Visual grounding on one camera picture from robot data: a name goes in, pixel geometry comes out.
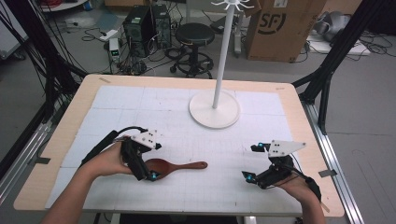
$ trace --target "metal leg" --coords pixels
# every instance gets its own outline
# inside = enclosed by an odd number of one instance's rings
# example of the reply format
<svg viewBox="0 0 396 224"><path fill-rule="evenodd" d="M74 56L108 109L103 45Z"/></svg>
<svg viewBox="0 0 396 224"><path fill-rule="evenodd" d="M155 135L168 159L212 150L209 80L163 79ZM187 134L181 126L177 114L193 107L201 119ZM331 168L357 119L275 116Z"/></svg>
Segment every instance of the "metal leg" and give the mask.
<svg viewBox="0 0 396 224"><path fill-rule="evenodd" d="M244 224L257 224L256 217L244 217Z"/></svg>
<svg viewBox="0 0 396 224"><path fill-rule="evenodd" d="M244 20L244 11L240 11L238 15L238 24L236 26L235 34L233 35L233 52L235 53L235 57L239 57L242 52L241 48L241 27L242 22Z"/></svg>
<svg viewBox="0 0 396 224"><path fill-rule="evenodd" d="M318 123L324 134L326 133L326 110L332 75L354 47L364 29L388 3L389 0L363 0L345 30L340 34L334 46L332 46L322 65L314 73L292 83L294 87L298 87L309 82L308 87L300 94L300 99L308 104L312 105L320 92L323 95Z"/></svg>
<svg viewBox="0 0 396 224"><path fill-rule="evenodd" d="M340 163L332 149L332 144L327 135L323 134L318 126L318 111L314 105L307 105L303 103L306 116L311 124L312 130L314 131L315 137L317 138L318 144L323 154L323 159L329 170L334 170L337 175L332 177L335 187L337 188L341 202L346 210L346 216L351 224L363 224L363 218L361 217L361 211L355 202L352 192L347 184L344 172L341 169Z"/></svg>
<svg viewBox="0 0 396 224"><path fill-rule="evenodd" d="M191 17L191 14L190 14L190 0L186 0L186 23L189 23L190 22L190 17Z"/></svg>

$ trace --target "white pole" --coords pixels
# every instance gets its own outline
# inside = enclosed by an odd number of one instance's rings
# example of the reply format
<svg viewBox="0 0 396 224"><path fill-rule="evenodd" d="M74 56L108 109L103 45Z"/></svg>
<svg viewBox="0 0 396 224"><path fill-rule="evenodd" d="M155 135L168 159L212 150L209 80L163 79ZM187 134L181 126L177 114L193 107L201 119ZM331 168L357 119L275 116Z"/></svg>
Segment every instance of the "white pole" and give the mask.
<svg viewBox="0 0 396 224"><path fill-rule="evenodd" d="M223 40L221 45L221 54L220 54L220 62L219 62L219 72L218 79L216 81L216 90L215 90L215 98L213 100L213 108L218 108L219 103L219 93L221 90L221 81L224 74L224 66L225 60L227 58L228 44L230 42L231 35L231 27L233 25L233 12L235 10L235 5L229 5L227 9L227 16L225 18L225 28L223 34Z"/></svg>

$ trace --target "power strip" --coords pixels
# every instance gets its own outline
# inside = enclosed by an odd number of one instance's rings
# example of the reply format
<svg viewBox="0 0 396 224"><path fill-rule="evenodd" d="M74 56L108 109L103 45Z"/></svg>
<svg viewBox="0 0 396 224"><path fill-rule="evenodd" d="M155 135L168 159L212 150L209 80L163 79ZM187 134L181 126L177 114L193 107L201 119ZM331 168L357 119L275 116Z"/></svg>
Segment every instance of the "power strip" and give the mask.
<svg viewBox="0 0 396 224"><path fill-rule="evenodd" d="M109 38L111 38L111 36L113 36L114 34L116 34L117 31L116 30L110 30L109 32L106 33L106 35L102 35L101 37L99 37L101 40L108 40Z"/></svg>

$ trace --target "aluminum frame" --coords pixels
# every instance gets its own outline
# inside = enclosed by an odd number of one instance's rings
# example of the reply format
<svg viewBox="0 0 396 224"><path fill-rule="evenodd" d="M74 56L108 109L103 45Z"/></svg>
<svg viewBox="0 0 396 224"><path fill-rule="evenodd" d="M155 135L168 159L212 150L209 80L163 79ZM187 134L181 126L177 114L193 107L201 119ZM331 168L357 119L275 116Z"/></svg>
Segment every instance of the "aluminum frame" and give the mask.
<svg viewBox="0 0 396 224"><path fill-rule="evenodd" d="M335 187L337 188L341 202L343 203L346 215L350 223L363 224L363 218L361 217L361 211L353 198L352 192L347 184L347 180L344 176L344 172L341 169L341 165L337 160L337 157L332 148L332 143L328 135L324 135L318 126L318 111L315 105L308 105L302 102L305 110L306 117L308 118L312 131L314 132L317 142L321 149L323 159L329 170L334 170L337 175L332 177Z"/></svg>
<svg viewBox="0 0 396 224"><path fill-rule="evenodd" d="M60 107L59 103L55 104L55 110ZM0 206L11 192L17 181L20 179L22 173L25 171L29 162L33 159L37 151L45 143L45 139L51 134L52 129L52 117L46 123L41 122L40 125L35 129L31 138L24 146L18 158L12 163L3 179L0 180Z"/></svg>

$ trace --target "wooden spoon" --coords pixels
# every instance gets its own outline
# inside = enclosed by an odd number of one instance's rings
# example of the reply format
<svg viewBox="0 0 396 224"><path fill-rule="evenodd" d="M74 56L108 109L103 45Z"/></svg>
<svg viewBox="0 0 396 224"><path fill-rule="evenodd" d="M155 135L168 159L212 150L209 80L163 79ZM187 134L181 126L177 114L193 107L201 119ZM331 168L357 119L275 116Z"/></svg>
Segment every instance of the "wooden spoon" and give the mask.
<svg viewBox="0 0 396 224"><path fill-rule="evenodd" d="M162 159L150 159L145 161L145 164L149 170L153 170L161 174L157 179L162 179L179 169L205 169L207 167L207 163L205 161L177 165Z"/></svg>

